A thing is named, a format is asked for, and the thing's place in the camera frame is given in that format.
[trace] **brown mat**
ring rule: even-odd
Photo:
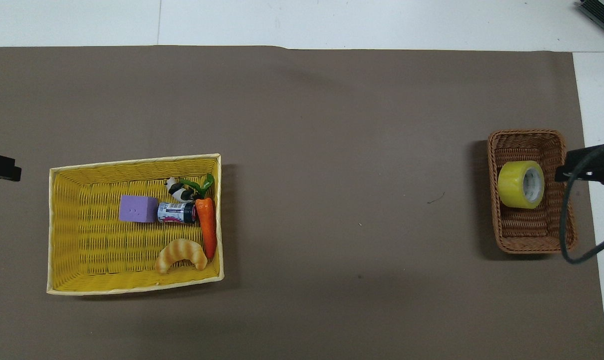
[[[0,359],[602,359],[596,260],[495,243],[505,128],[583,146],[570,53],[0,48]],[[214,152],[224,281],[44,293],[50,167]]]

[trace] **can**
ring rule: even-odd
[[[157,221],[160,223],[192,224],[196,217],[193,203],[161,202],[157,207]]]

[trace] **purple cube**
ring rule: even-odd
[[[154,222],[157,219],[157,199],[123,194],[119,199],[119,219],[136,223]]]

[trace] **yellow tape roll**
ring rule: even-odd
[[[534,161],[510,161],[498,177],[500,199],[510,208],[535,209],[544,196],[544,172]]]

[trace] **croissant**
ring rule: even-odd
[[[187,239],[175,239],[160,251],[155,261],[155,269],[160,274],[166,274],[174,262],[183,259],[190,260],[195,269],[206,267],[206,255],[200,244]]]

